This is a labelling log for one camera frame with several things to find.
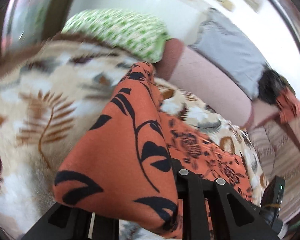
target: green patterned pillow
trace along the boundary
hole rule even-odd
[[[62,32],[84,33],[151,63],[161,60],[165,41],[170,38],[157,17],[120,9],[80,12],[67,21]]]

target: gray pillowcase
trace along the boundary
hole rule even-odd
[[[198,35],[190,47],[228,75],[251,100],[257,98],[266,59],[247,36],[214,8],[209,9]]]

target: striped fabric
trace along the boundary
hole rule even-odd
[[[286,180],[279,217],[287,222],[300,212],[300,151],[272,120],[249,132],[249,137],[266,178],[271,181],[277,175]]]

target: black device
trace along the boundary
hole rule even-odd
[[[201,179],[171,159],[178,198],[183,200],[183,239],[210,240],[205,199],[208,200],[215,240],[277,240],[282,222],[277,213],[244,200],[224,179]],[[267,199],[282,199],[277,178]],[[86,240],[92,213],[56,203],[21,240]],[[118,240],[119,221],[95,216],[94,240]]]

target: floral blanket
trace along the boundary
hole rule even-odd
[[[119,49],[52,41],[0,79],[0,226],[11,239],[26,233],[53,205],[58,167],[137,61]],[[243,157],[253,202],[259,204],[267,182],[246,133],[191,93],[155,82],[165,98],[163,111]],[[130,222],[120,227],[122,239],[160,238]]]
[[[242,157],[252,188],[253,203],[260,205],[268,181],[247,132],[222,118],[191,92],[180,90],[160,78],[156,78],[155,82],[165,98],[161,106],[162,111],[176,115],[190,126],[207,134],[221,149]]]

